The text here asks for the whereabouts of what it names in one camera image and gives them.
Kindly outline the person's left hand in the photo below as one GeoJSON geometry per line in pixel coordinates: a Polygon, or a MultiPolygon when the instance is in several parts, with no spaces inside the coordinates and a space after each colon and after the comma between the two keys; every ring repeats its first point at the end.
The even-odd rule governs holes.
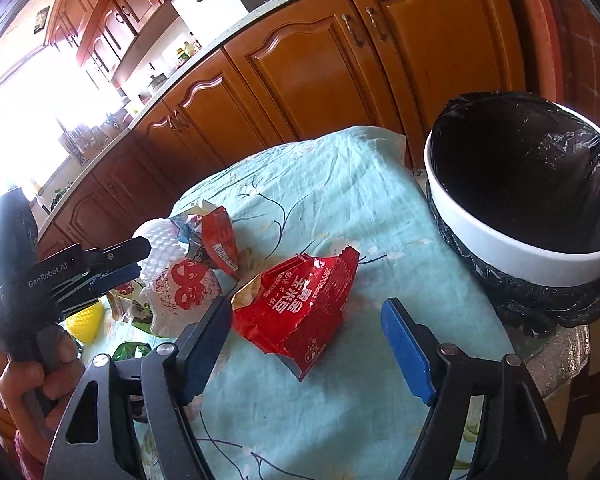
{"type": "Polygon", "coordinates": [[[12,416],[23,447],[42,464],[46,463],[53,437],[45,437],[38,429],[23,402],[23,396],[29,391],[41,389],[47,399],[57,402],[45,419],[46,428],[55,432],[85,370],[78,358],[78,348],[67,332],[63,332],[58,340],[56,352],[60,367],[49,375],[45,374],[38,362],[15,362],[9,359],[0,377],[1,399],[12,416]]]}

